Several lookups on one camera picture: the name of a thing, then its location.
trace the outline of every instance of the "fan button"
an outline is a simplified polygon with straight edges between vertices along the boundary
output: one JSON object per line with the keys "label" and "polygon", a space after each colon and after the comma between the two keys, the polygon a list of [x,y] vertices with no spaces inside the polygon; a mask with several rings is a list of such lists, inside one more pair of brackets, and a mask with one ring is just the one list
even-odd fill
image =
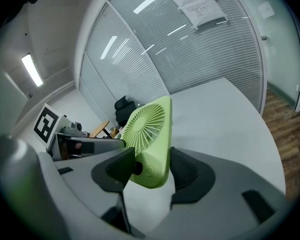
{"label": "fan button", "polygon": [[147,168],[145,168],[144,170],[144,174],[147,177],[151,177],[154,174],[154,169],[152,166],[148,166]]}

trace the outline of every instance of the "fan body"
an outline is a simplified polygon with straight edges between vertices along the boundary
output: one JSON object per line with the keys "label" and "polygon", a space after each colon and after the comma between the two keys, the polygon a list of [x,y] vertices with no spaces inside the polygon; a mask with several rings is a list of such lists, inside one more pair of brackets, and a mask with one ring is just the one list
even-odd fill
{"label": "fan body", "polygon": [[142,164],[139,175],[130,180],[149,189],[167,181],[170,164],[172,101],[160,97],[138,109],[129,117],[121,139],[135,148],[135,161]]}

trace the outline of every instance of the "wooden floor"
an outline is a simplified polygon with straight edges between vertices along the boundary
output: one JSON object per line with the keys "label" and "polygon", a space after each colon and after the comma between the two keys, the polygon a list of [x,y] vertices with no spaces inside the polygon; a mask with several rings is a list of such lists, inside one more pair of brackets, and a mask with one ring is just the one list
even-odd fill
{"label": "wooden floor", "polygon": [[286,197],[294,200],[300,195],[300,112],[268,90],[262,118],[281,157]]}

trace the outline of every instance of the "black chair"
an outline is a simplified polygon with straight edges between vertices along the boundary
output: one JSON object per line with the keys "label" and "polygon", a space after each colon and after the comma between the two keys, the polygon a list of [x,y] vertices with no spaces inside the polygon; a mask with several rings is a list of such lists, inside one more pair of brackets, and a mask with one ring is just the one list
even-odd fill
{"label": "black chair", "polygon": [[132,112],[136,110],[136,104],[134,101],[128,102],[126,96],[123,96],[114,104],[114,108],[115,120],[120,126],[124,127]]}

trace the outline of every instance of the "fan grille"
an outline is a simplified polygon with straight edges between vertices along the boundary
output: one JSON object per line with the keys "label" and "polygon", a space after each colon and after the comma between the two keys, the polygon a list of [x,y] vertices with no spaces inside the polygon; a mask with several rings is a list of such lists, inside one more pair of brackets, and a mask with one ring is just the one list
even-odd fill
{"label": "fan grille", "polygon": [[159,136],[165,122],[165,111],[159,104],[142,107],[126,126],[123,139],[127,148],[134,147],[135,153],[147,149]]}

